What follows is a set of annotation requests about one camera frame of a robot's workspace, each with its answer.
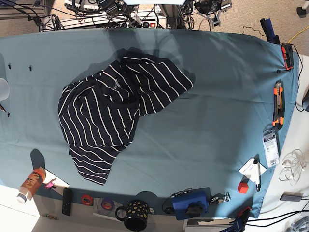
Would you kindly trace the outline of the teal tablecloth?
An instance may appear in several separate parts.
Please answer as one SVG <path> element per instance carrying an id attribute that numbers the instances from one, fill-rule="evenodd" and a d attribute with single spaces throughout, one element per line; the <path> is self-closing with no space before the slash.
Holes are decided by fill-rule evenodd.
<path id="1" fill-rule="evenodd" d="M 166 109 L 139 119 L 133 143 L 121 152 L 101 186 L 82 178 L 85 156 L 72 158 L 58 119 L 63 88 L 92 75 L 133 48 L 168 58 L 194 82 Z M 253 36 L 168 29 L 79 29 L 1 38 L 0 76 L 10 112 L 0 115 L 0 182 L 19 187 L 34 165 L 66 181 L 79 202 L 85 193 L 125 203 L 140 194 L 156 211 L 170 194 L 186 188 L 229 192 L 231 202 L 209 216 L 232 217 L 246 206 L 258 217 L 274 169 L 239 194 L 241 166 L 259 156 L 271 124 L 273 86 L 282 80 L 283 145 L 295 108 L 298 70 L 284 70 L 278 45 Z"/>

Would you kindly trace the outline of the orange black clamp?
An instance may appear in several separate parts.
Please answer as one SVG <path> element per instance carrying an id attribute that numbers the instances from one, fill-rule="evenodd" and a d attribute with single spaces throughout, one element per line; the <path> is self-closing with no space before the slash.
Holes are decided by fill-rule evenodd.
<path id="1" fill-rule="evenodd" d="M 293 48 L 289 43 L 281 44 L 281 51 L 284 59 L 286 70 L 290 70 L 294 67 Z"/>

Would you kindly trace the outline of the white paper sheet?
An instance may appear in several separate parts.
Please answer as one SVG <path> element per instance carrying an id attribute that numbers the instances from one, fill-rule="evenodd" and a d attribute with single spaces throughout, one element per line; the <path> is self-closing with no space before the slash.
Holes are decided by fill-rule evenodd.
<path id="1" fill-rule="evenodd" d="M 47 169 L 40 167 L 40 170 L 45 174 L 45 179 L 43 181 L 44 184 L 48 184 L 52 181 L 56 187 L 68 188 L 70 186 L 67 182 L 63 181 L 60 177 L 54 175 Z"/>

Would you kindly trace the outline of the white paper card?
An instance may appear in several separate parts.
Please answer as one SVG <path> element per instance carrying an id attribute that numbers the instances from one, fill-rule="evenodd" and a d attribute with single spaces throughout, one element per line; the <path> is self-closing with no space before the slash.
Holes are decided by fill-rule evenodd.
<path id="1" fill-rule="evenodd" d="M 254 164 L 253 161 L 255 160 L 254 157 L 251 157 L 240 169 L 239 172 L 243 174 L 245 177 L 247 177 L 249 180 L 252 182 L 254 181 L 254 174 L 255 174 L 255 169 L 254 169 Z M 267 169 L 260 164 L 260 176 L 266 171 Z"/>

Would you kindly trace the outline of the red cube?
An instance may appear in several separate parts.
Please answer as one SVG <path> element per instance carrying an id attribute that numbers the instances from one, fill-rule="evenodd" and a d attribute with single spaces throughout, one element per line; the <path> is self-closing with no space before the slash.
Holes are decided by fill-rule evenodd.
<path id="1" fill-rule="evenodd" d="M 249 189 L 249 186 L 246 182 L 240 182 L 237 188 L 240 194 L 246 194 L 248 189 Z"/>

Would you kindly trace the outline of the navy white striped t-shirt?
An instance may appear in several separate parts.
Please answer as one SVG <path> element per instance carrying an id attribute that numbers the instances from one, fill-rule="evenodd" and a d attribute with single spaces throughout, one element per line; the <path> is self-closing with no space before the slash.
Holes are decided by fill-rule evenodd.
<path id="1" fill-rule="evenodd" d="M 58 119 L 79 175 L 104 185 L 117 155 L 133 142 L 139 118 L 192 87 L 171 60 L 135 52 L 64 87 Z"/>

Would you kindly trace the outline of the orange black utility knife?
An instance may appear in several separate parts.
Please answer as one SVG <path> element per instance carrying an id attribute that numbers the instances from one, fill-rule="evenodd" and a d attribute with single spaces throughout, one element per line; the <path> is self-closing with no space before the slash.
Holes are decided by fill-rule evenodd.
<path id="1" fill-rule="evenodd" d="M 274 108 L 272 126 L 275 131 L 280 130 L 284 124 L 284 101 L 283 86 L 281 81 L 277 81 L 274 86 Z"/>

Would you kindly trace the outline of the black white marker pen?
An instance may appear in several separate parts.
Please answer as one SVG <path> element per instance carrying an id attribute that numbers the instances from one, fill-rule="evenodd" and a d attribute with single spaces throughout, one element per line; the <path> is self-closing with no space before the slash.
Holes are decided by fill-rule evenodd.
<path id="1" fill-rule="evenodd" d="M 254 174 L 254 181 L 256 185 L 256 191 L 260 192 L 260 163 L 258 160 L 253 161 L 255 174 Z"/>

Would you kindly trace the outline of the white power strip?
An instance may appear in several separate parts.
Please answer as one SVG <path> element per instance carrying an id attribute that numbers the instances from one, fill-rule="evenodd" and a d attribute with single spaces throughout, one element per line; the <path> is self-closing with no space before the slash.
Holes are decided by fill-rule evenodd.
<path id="1" fill-rule="evenodd" d="M 95 24 L 95 28 L 162 28 L 156 21 L 107 21 L 106 23 Z"/>

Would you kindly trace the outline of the grey adapter box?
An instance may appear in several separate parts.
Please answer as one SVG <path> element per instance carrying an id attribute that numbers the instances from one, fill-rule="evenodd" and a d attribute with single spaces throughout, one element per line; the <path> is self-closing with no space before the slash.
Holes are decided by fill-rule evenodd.
<path id="1" fill-rule="evenodd" d="M 290 193 L 285 192 L 281 195 L 281 201 L 288 201 L 288 202 L 299 202 L 302 200 L 303 194 L 302 193 Z"/>

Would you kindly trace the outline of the pink small figurine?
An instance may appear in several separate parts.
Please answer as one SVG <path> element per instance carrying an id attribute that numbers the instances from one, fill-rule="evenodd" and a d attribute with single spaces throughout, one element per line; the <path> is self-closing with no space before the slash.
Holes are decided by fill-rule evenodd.
<path id="1" fill-rule="evenodd" d="M 56 178 L 50 180 L 46 185 L 45 185 L 45 189 L 55 189 L 55 181 Z"/>

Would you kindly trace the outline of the black remote control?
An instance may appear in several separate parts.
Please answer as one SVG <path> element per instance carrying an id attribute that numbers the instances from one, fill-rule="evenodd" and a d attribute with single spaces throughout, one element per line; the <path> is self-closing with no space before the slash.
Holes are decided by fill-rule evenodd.
<path id="1" fill-rule="evenodd" d="M 62 199 L 62 214 L 69 216 L 71 215 L 71 204 L 73 200 L 73 192 L 65 188 L 63 190 L 63 199 Z"/>

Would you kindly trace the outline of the red tape roll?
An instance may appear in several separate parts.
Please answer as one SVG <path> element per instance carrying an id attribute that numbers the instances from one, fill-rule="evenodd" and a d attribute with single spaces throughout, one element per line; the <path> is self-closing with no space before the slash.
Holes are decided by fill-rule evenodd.
<path id="1" fill-rule="evenodd" d="M 81 202 L 83 205 L 92 206 L 93 205 L 93 197 L 90 195 L 84 194 L 81 197 Z"/>

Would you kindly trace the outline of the metal keyring carabiner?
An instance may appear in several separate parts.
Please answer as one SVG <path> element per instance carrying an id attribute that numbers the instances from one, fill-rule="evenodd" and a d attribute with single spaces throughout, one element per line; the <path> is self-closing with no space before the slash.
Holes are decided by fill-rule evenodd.
<path id="1" fill-rule="evenodd" d="M 229 192 L 226 192 L 225 194 L 216 194 L 213 196 L 210 200 L 210 205 L 218 205 L 222 204 L 224 202 L 229 202 L 231 200 Z"/>

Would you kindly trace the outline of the white cup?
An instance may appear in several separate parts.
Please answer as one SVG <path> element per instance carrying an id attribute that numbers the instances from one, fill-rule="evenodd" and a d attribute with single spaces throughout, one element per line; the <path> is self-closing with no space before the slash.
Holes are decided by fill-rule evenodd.
<path id="1" fill-rule="evenodd" d="M 0 101 L 6 100 L 9 97 L 10 88 L 8 82 L 0 78 Z"/>

